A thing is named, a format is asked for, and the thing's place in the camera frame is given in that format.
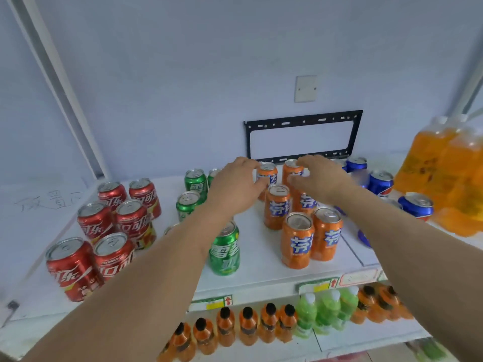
black bottle cap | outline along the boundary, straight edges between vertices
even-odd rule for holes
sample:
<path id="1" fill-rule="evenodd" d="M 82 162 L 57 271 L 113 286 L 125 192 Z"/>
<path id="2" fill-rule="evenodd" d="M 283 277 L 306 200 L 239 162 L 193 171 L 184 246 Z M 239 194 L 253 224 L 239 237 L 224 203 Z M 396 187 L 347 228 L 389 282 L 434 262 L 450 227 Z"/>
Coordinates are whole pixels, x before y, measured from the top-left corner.
<path id="1" fill-rule="evenodd" d="M 295 307 L 293 307 L 293 305 L 286 305 L 285 306 L 285 313 L 287 314 L 287 316 L 294 316 L 295 315 Z"/>
<path id="2" fill-rule="evenodd" d="M 277 308 L 275 307 L 274 304 L 272 304 L 271 302 L 267 304 L 267 307 L 265 308 L 265 311 L 267 311 L 267 314 L 269 314 L 270 316 L 272 315 L 275 315 L 275 313 L 277 312 Z"/>
<path id="3" fill-rule="evenodd" d="M 372 286 L 364 286 L 363 290 L 367 296 L 374 296 L 376 294 L 376 291 Z"/>
<path id="4" fill-rule="evenodd" d="M 178 325 L 178 328 L 176 329 L 176 331 L 174 332 L 176 335 L 181 335 L 183 334 L 184 332 L 184 323 L 180 323 Z"/>
<path id="5" fill-rule="evenodd" d="M 253 310 L 250 306 L 247 306 L 243 309 L 243 317 L 245 319 L 251 319 L 253 316 Z"/>
<path id="6" fill-rule="evenodd" d="M 231 311 L 230 311 L 230 308 L 229 307 L 222 307 L 221 310 L 220 310 L 220 316 L 223 318 L 223 319 L 228 319 L 231 315 Z"/>
<path id="7" fill-rule="evenodd" d="M 196 320 L 195 323 L 196 328 L 201 332 L 202 330 L 205 330 L 206 328 L 206 319 L 205 318 L 199 318 Z"/>

white wall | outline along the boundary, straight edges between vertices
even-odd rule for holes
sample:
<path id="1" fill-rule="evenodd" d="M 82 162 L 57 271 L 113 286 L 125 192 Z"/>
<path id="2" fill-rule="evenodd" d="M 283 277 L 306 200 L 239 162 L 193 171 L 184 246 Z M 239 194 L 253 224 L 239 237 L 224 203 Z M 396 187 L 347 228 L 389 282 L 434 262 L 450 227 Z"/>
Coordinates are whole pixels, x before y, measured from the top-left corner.
<path id="1" fill-rule="evenodd" d="M 37 0 L 118 178 L 245 154 L 243 120 L 364 109 L 354 150 L 406 149 L 446 113 L 483 0 Z M 297 75 L 319 75 L 295 104 Z"/>
<path id="2" fill-rule="evenodd" d="M 94 181 L 7 4 L 0 0 L 0 185 Z"/>

